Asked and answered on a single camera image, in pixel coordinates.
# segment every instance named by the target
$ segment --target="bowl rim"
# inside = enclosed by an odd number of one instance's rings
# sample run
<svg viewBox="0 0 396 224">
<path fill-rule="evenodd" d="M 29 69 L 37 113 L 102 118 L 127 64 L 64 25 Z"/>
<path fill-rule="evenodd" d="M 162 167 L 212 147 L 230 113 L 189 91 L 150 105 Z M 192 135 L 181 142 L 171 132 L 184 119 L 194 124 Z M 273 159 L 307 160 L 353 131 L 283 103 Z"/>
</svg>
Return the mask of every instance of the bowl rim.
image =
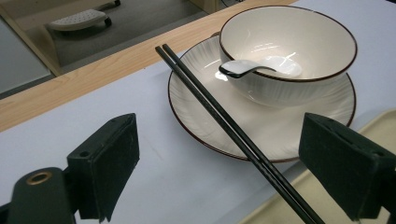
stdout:
<svg viewBox="0 0 396 224">
<path fill-rule="evenodd" d="M 269 8 L 269 7 L 287 7 L 287 8 L 294 8 L 294 9 L 298 9 L 298 10 L 306 10 L 306 11 L 310 11 L 310 12 L 316 13 L 316 14 L 318 14 L 319 16 L 326 17 L 326 18 L 328 18 L 328 19 L 330 19 L 330 20 L 336 22 L 338 25 L 340 25 L 342 28 L 344 28 L 344 29 L 346 30 L 346 32 L 347 32 L 347 33 L 350 35 L 350 37 L 352 38 L 353 43 L 354 43 L 354 47 L 355 47 L 355 48 L 354 48 L 354 49 L 355 49 L 355 53 L 354 53 L 352 59 L 350 60 L 350 62 L 349 62 L 343 69 L 341 69 L 340 71 L 335 72 L 335 73 L 333 73 L 333 74 L 327 75 L 326 77 L 306 78 L 306 79 L 294 79 L 294 78 L 286 78 L 286 77 L 273 77 L 273 76 L 270 76 L 270 75 L 266 75 L 266 74 L 264 74 L 264 73 L 261 73 L 261 72 L 259 72 L 259 71 L 255 71 L 255 72 L 253 72 L 253 74 L 258 75 L 258 76 L 261 76 L 261 77 L 267 77 L 267 78 L 271 78 L 271 79 L 275 79 L 275 80 L 281 80 L 281 81 L 286 81 L 286 82 L 303 82 L 303 83 L 306 83 L 306 82 L 316 82 L 316 81 L 326 80 L 326 79 L 330 79 L 330 78 L 332 78 L 332 77 L 337 77 L 337 76 L 339 76 L 339 75 L 341 75 L 341 74 L 344 74 L 344 73 L 347 71 L 347 69 L 355 62 L 356 57 L 357 57 L 357 55 L 358 55 L 358 43 L 357 43 L 357 41 L 356 41 L 355 36 L 345 27 L 345 25 L 343 25 L 341 22 L 337 21 L 336 19 L 334 19 L 334 18 L 332 18 L 332 17 L 330 17 L 330 16 L 328 16 L 328 15 L 326 15 L 326 14 L 323 14 L 323 13 L 321 13 L 321 12 L 315 11 L 315 10 L 313 10 L 313 9 L 309 9 L 309 8 L 305 8 L 305 7 L 281 6 L 281 5 L 276 5 L 276 6 L 263 6 L 263 7 L 253 7 L 253 8 L 250 8 L 250 9 L 246 9 L 246 10 L 243 10 L 243 11 L 241 11 L 241 12 L 236 13 L 235 15 L 231 16 L 230 19 L 228 19 L 226 22 L 224 22 L 224 24 L 221 26 L 221 29 L 220 29 L 220 31 L 219 31 L 219 45 L 220 45 L 221 50 L 222 50 L 222 51 L 227 55 L 227 57 L 230 58 L 232 61 L 234 60 L 234 57 L 232 57 L 232 56 L 230 55 L 230 53 L 224 48 L 223 43 L 222 43 L 222 41 L 221 41 L 221 40 L 222 40 L 222 33 L 223 33 L 224 27 L 227 25 L 227 23 L 228 23 L 230 20 L 232 20 L 233 18 L 237 17 L 238 15 L 240 15 L 240 14 L 242 14 L 242 13 L 245 13 L 245 12 L 251 11 L 251 10 L 255 10 L 255 9 Z"/>
</svg>

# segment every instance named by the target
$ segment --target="bowl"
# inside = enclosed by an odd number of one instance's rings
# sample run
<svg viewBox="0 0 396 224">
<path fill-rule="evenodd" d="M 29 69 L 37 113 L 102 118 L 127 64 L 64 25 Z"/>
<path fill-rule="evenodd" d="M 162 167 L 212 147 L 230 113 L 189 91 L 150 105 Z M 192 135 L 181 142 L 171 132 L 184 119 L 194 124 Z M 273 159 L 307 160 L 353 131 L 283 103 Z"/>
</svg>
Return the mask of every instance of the bowl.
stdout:
<svg viewBox="0 0 396 224">
<path fill-rule="evenodd" d="M 343 24 L 302 7 L 256 7 L 238 13 L 222 26 L 219 44 L 222 63 L 250 60 L 277 71 L 228 77 L 248 99 L 274 107 L 304 105 L 324 96 L 346 75 L 358 52 Z"/>
</svg>

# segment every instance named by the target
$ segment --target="saucer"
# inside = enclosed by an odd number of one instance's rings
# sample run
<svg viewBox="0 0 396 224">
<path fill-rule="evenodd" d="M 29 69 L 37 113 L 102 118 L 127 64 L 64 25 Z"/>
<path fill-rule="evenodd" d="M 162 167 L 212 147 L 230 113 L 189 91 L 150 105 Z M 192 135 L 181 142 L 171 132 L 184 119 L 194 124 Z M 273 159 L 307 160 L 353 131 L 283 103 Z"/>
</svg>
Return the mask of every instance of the saucer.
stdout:
<svg viewBox="0 0 396 224">
<path fill-rule="evenodd" d="M 279 109 L 250 101 L 219 72 L 218 36 L 189 49 L 181 61 L 270 161 L 298 158 L 305 112 L 335 119 L 345 125 L 350 124 L 355 113 L 356 94 L 348 75 L 339 78 L 325 96 L 307 105 Z M 242 150 L 174 73 L 169 78 L 168 97 L 177 120 L 195 139 L 217 152 L 247 160 Z"/>
</svg>

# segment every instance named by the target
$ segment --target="white spoon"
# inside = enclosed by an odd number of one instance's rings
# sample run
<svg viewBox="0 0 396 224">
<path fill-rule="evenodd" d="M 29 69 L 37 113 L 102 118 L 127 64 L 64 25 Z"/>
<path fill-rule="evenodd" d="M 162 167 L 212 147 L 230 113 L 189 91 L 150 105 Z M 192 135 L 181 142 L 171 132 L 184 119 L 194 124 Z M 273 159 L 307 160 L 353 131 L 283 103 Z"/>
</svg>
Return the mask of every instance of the white spoon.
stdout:
<svg viewBox="0 0 396 224">
<path fill-rule="evenodd" d="M 303 70 L 295 61 L 284 57 L 270 57 L 264 60 L 264 63 L 271 64 L 271 67 L 263 66 L 251 60 L 233 60 L 222 64 L 219 67 L 219 71 L 224 75 L 234 78 L 240 78 L 257 70 L 261 70 L 261 72 L 270 76 L 291 78 L 299 76 Z"/>
</svg>

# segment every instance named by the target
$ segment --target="chopsticks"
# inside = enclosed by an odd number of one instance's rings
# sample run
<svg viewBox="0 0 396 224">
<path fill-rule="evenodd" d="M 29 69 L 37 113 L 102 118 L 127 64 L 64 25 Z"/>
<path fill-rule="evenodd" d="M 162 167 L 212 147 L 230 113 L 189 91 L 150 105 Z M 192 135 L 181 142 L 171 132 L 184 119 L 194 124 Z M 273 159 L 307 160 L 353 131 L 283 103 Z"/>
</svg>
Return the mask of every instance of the chopsticks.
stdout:
<svg viewBox="0 0 396 224">
<path fill-rule="evenodd" d="M 318 214 L 309 206 L 303 197 L 293 188 L 288 180 L 264 156 L 261 150 L 242 131 L 238 124 L 230 117 L 190 69 L 167 46 L 155 48 L 163 60 L 172 68 L 175 74 L 187 86 L 197 100 L 216 120 L 221 128 L 233 139 L 247 158 L 265 176 L 276 191 L 290 205 L 305 223 L 324 223 Z"/>
</svg>

